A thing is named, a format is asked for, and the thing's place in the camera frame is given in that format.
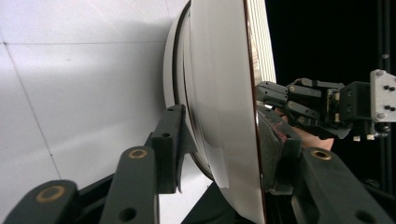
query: black plastic part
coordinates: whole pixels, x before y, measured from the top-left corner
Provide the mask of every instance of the black plastic part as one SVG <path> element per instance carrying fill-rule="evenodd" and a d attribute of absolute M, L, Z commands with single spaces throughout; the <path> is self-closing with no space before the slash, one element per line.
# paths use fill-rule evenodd
<path fill-rule="evenodd" d="M 334 138 L 335 136 L 339 139 L 344 139 L 352 128 L 351 125 L 338 127 L 332 126 L 318 119 L 311 119 L 304 116 L 300 116 L 295 120 L 295 122 L 298 122 L 296 125 L 297 127 L 304 129 L 321 139 Z"/>
<path fill-rule="evenodd" d="M 125 150 L 114 174 L 100 223 L 158 223 L 154 150 Z"/>
<path fill-rule="evenodd" d="M 213 182 L 181 224 L 234 224 L 235 211 Z"/>
<path fill-rule="evenodd" d="M 265 83 L 269 83 L 268 86 L 272 86 L 272 88 L 267 89 L 267 87 L 268 87 L 267 85 L 266 86 L 257 86 L 256 87 L 256 100 L 261 101 L 265 104 L 269 104 L 269 105 L 283 106 L 288 101 L 288 95 L 283 92 L 272 90 L 275 88 L 273 86 L 274 83 L 271 83 L 271 82 L 265 82 Z"/>
<path fill-rule="evenodd" d="M 300 99 L 304 98 L 320 98 L 321 91 L 315 90 L 307 87 L 297 86 L 297 85 L 289 85 L 289 98 L 298 97 Z"/>
<path fill-rule="evenodd" d="M 396 197 L 371 186 L 365 185 L 365 187 L 375 198 L 375 200 L 381 205 L 382 209 L 384 209 L 384 211 L 386 211 L 396 223 Z"/>
<path fill-rule="evenodd" d="M 297 224 L 297 220 L 290 203 L 290 195 L 273 195 L 266 193 L 264 198 L 266 223 Z"/>
<path fill-rule="evenodd" d="M 344 87 L 343 83 L 323 82 L 323 81 L 311 80 L 306 77 L 297 79 L 295 83 L 301 84 L 306 87 L 324 88 L 324 89 L 341 89 Z"/>
<path fill-rule="evenodd" d="M 113 175 L 108 175 L 78 191 L 81 213 L 75 221 L 76 224 L 99 223 L 112 181 Z"/>
<path fill-rule="evenodd" d="M 371 120 L 370 83 L 352 82 L 340 90 L 340 120 Z"/>
<path fill-rule="evenodd" d="M 270 82 L 270 81 L 261 82 L 257 86 L 262 87 L 262 88 L 264 88 L 266 90 L 269 90 L 269 91 L 276 91 L 276 92 L 279 92 L 281 94 L 287 94 L 289 92 L 288 88 L 286 88 L 284 86 L 281 86 L 279 84 L 276 84 L 274 82 Z"/>
<path fill-rule="evenodd" d="M 284 161 L 301 153 L 301 138 L 274 110 L 258 106 L 262 187 L 275 195 L 290 195 L 292 167 Z"/>
<path fill-rule="evenodd" d="M 196 150 L 185 122 L 184 105 L 166 109 L 146 145 L 155 151 L 158 193 L 175 193 L 180 187 L 184 155 Z"/>
<path fill-rule="evenodd" d="M 77 187 L 72 181 L 47 182 L 29 191 L 4 223 L 70 223 L 79 214 L 79 208 L 74 203 L 77 196 Z"/>
<path fill-rule="evenodd" d="M 288 101 L 285 108 L 289 110 L 290 113 L 293 113 L 295 117 L 303 115 L 311 119 L 320 119 L 320 113 L 318 111 L 304 105 L 300 105 L 297 102 Z"/>
<path fill-rule="evenodd" d="M 393 223 L 362 183 L 330 151 L 306 148 L 291 199 L 299 224 Z"/>

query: screw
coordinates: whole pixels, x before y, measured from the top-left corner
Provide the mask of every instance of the screw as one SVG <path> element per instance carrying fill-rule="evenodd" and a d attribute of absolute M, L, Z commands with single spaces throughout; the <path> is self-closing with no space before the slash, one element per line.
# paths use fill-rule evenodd
<path fill-rule="evenodd" d="M 377 76 L 382 76 L 382 75 L 384 75 L 385 74 L 385 71 L 383 71 L 383 70 L 379 70 L 379 71 L 377 71 L 376 73 L 375 73 Z"/>
<path fill-rule="evenodd" d="M 382 128 L 382 132 L 384 132 L 384 133 L 390 132 L 390 127 L 384 126 L 384 127 Z"/>
<path fill-rule="evenodd" d="M 353 136 L 353 141 L 354 142 L 359 142 L 361 140 L 360 136 Z"/>
<path fill-rule="evenodd" d="M 384 119 L 384 118 L 387 117 L 387 114 L 379 113 L 379 114 L 377 114 L 376 116 L 377 116 L 379 119 Z"/>
<path fill-rule="evenodd" d="M 339 114 L 339 113 L 336 113 L 336 114 L 334 115 L 334 121 L 337 122 L 337 123 L 341 122 L 341 120 L 340 120 L 340 114 Z"/>
<path fill-rule="evenodd" d="M 374 137 L 373 134 L 367 134 L 366 135 L 366 139 L 369 140 L 369 141 L 373 141 L 373 140 L 375 140 L 375 137 Z"/>

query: white backdrop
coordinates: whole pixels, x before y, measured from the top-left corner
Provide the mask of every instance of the white backdrop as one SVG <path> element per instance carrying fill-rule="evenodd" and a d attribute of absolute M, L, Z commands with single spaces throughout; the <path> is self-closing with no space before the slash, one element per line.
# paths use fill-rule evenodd
<path fill-rule="evenodd" d="M 166 37 L 185 0 L 0 1 L 0 221 L 51 179 L 84 188 L 143 145 L 164 110 Z M 188 159 L 179 223 L 208 181 Z"/>

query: black mount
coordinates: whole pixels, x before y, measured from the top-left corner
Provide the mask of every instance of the black mount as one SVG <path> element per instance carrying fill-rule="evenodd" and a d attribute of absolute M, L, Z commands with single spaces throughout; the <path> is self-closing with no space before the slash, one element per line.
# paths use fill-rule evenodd
<path fill-rule="evenodd" d="M 292 220 L 299 224 L 395 221 L 392 195 L 376 189 L 370 194 L 335 154 L 302 150 L 288 123 L 271 109 L 258 109 L 268 223 L 292 223 L 285 221 L 289 210 L 281 201 L 292 205 Z M 169 107 L 144 146 L 122 153 L 114 175 L 81 190 L 69 180 L 40 185 L 21 199 L 5 224 L 159 223 L 158 194 L 180 189 L 184 155 L 196 150 L 184 118 L 184 105 Z M 285 201 L 284 195 L 291 197 Z"/>

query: black background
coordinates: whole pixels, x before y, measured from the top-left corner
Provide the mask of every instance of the black background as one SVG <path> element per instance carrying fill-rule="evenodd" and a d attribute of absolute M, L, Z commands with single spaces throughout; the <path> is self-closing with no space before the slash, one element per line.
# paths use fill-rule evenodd
<path fill-rule="evenodd" d="M 267 0 L 266 6 L 277 83 L 287 85 L 299 77 L 346 85 L 369 82 L 370 72 L 379 68 L 377 1 Z M 391 40 L 396 36 L 395 8 L 391 3 Z M 391 44 L 394 52 L 396 41 Z M 394 74 L 396 64 L 390 58 L 388 72 Z M 392 128 L 394 136 L 396 127 Z M 349 136 L 336 140 L 332 151 L 357 178 L 380 181 L 378 140 L 357 143 Z"/>

